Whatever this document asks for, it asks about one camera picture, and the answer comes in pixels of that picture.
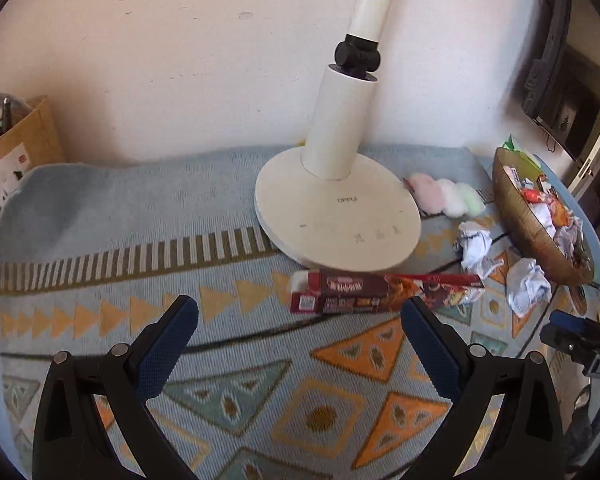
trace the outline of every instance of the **patterned tablecloth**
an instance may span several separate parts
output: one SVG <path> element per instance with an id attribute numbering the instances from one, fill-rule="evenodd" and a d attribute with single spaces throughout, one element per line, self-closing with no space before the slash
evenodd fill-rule
<path id="1" fill-rule="evenodd" d="M 298 265 L 261 232 L 253 211 L 258 170 L 279 148 L 216 152 L 152 166 L 33 171 L 0 217 L 3 391 L 13 437 L 30 470 L 36 412 L 52 356 L 103 354 L 132 341 L 177 294 L 202 320 L 162 394 L 148 402 L 201 479 L 381 479 L 408 468 L 448 410 L 396 315 L 289 314 Z M 467 150 L 394 146 L 366 154 L 403 176 L 423 171 L 490 193 Z M 440 308 L 469 342 L 515 356 L 544 305 L 519 320 L 505 276 L 518 257 L 493 203 L 478 222 L 505 267 L 475 304 Z M 422 220 L 401 269 L 458 272 L 459 220 Z M 567 295 L 560 302 L 568 303 Z M 97 400 L 121 462 L 138 465 L 106 399 Z M 479 455 L 497 414 L 487 412 L 463 468 Z"/>

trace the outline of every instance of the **candy wrapper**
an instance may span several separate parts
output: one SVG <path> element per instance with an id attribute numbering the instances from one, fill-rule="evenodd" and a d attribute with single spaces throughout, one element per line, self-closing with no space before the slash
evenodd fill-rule
<path id="1" fill-rule="evenodd" d="M 300 270 L 290 280 L 296 314 L 400 312 L 405 300 L 421 297 L 429 308 L 473 303 L 484 294 L 474 274 L 371 274 Z"/>

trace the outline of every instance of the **sticker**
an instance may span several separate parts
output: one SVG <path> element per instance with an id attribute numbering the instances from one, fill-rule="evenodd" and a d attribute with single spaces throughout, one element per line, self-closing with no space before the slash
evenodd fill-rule
<path id="1" fill-rule="evenodd" d="M 18 189 L 19 181 L 31 168 L 31 161 L 23 143 L 0 159 L 0 207 Z"/>

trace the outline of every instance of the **pen holder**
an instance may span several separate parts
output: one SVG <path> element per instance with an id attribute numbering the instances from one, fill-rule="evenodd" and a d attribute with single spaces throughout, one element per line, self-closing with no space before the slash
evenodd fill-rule
<path id="1" fill-rule="evenodd" d="M 64 162 L 48 98 L 27 104 L 32 112 L 0 136 L 0 207 L 32 168 Z"/>

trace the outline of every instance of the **qr code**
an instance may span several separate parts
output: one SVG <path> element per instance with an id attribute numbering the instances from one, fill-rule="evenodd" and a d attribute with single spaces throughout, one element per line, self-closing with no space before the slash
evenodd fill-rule
<path id="1" fill-rule="evenodd" d="M 298 310 L 314 310 L 315 298 L 313 296 L 300 296 Z"/>

